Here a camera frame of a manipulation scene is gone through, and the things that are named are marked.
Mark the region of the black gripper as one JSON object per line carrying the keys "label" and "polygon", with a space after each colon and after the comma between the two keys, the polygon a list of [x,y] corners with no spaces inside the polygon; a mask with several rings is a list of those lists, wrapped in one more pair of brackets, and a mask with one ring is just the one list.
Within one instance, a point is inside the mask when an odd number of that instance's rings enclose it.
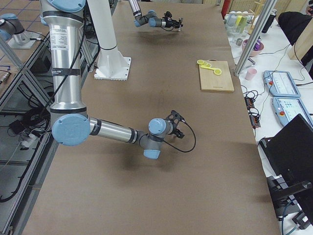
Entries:
{"label": "black gripper", "polygon": [[171,132],[171,135],[175,135],[176,137],[178,138],[184,138],[184,133],[181,132],[178,128],[174,127],[172,132]]}
{"label": "black gripper", "polygon": [[166,27],[173,27],[174,30],[181,31],[180,24],[182,24],[182,22],[183,22],[183,18],[179,18],[179,21],[173,20],[171,18],[167,18],[166,19]]}

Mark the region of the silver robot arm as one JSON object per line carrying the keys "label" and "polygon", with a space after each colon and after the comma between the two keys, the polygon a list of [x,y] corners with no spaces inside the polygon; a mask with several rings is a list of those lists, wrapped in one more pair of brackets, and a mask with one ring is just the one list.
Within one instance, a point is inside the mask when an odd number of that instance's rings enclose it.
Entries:
{"label": "silver robot arm", "polygon": [[138,1],[129,0],[128,2],[133,11],[134,24],[136,27],[149,24],[150,27],[162,28],[165,31],[172,31],[174,29],[181,31],[183,18],[179,18],[178,21],[174,20],[170,11],[166,11],[162,18],[159,18],[154,10],[149,10],[147,14],[143,15]]}
{"label": "silver robot arm", "polygon": [[144,156],[157,159],[167,135],[183,138],[178,129],[183,118],[172,111],[167,118],[149,122],[149,132],[89,117],[81,97],[79,54],[84,41],[84,25],[91,15],[99,44],[97,79],[126,80],[131,59],[117,47],[109,2],[106,0],[43,0],[41,20],[49,26],[54,101],[50,102],[52,134],[63,145],[75,146],[89,136],[101,136],[137,143]]}

